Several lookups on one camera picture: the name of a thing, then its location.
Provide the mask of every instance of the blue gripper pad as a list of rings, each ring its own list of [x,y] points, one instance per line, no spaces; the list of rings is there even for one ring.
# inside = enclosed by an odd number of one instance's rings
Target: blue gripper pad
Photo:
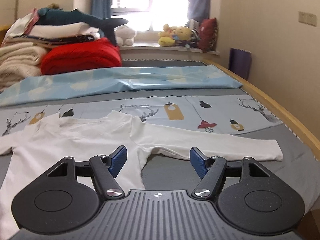
[[[204,159],[193,149],[190,150],[190,162],[200,179],[207,174],[208,169],[205,166]]]
[[[127,148],[125,146],[120,146],[109,156],[111,158],[111,165],[108,168],[108,171],[114,178],[119,174],[127,161],[127,155]]]

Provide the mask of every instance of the red blanket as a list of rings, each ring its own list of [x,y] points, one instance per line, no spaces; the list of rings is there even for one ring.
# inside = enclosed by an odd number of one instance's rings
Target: red blanket
[[[42,60],[43,75],[106,67],[121,67],[119,47],[107,38],[97,41],[62,45],[50,51]]]

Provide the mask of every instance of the wooden bed frame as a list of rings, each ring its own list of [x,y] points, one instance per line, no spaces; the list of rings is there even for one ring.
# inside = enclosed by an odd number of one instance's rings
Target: wooden bed frame
[[[9,25],[0,26],[0,44],[2,43],[2,40],[9,28]],[[243,78],[239,77],[238,75],[234,74],[233,72],[229,71],[223,66],[207,59],[204,59],[203,62],[206,64],[215,65],[217,68],[221,69],[227,75],[241,82],[243,84],[242,89],[245,92],[247,92],[257,101],[259,101],[261,104],[263,104],[279,119],[281,119],[292,130],[292,132],[300,138],[300,140],[303,143],[307,144],[310,147],[315,158],[317,160],[320,160],[320,141],[289,111],[287,111],[284,107],[282,107],[279,103],[274,101],[267,94],[262,92],[260,89],[249,83],[247,80],[244,80]]]

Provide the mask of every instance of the gray gripper base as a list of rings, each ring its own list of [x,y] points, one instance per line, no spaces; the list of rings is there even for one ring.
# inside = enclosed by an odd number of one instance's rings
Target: gray gripper base
[[[234,229],[209,201],[190,198],[185,190],[132,190],[123,199],[104,203],[86,225],[61,235],[20,230],[12,240],[301,240],[294,232],[254,236]]]

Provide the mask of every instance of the mattress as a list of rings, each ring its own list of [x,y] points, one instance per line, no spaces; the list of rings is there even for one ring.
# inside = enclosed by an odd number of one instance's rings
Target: mattress
[[[199,62],[188,61],[124,61],[125,66],[168,66],[170,64],[179,65],[199,65]],[[21,107],[37,107],[45,104],[72,105],[79,103],[96,104],[100,101],[112,102],[115,100],[125,100],[133,98],[166,98],[175,97],[221,97],[221,96],[247,96],[241,89],[180,89],[180,90],[139,90],[111,93],[104,95],[73,98],[54,102],[40,102],[27,104]],[[0,110],[12,111],[17,107],[1,108]],[[237,136],[255,139],[275,139],[284,155],[281,162],[267,161],[261,162],[265,167],[275,173],[279,178],[295,189],[303,198],[306,212],[311,209],[317,198],[320,196],[320,164],[308,146],[303,144],[283,123],[255,131],[245,132]],[[6,171],[10,163],[11,156],[0,156],[0,185],[4,180]],[[142,178],[147,190],[173,190],[186,189],[192,191],[199,183],[200,179],[189,161],[171,159],[161,155],[152,155],[144,169]],[[237,183],[239,178],[228,178],[225,187]]]

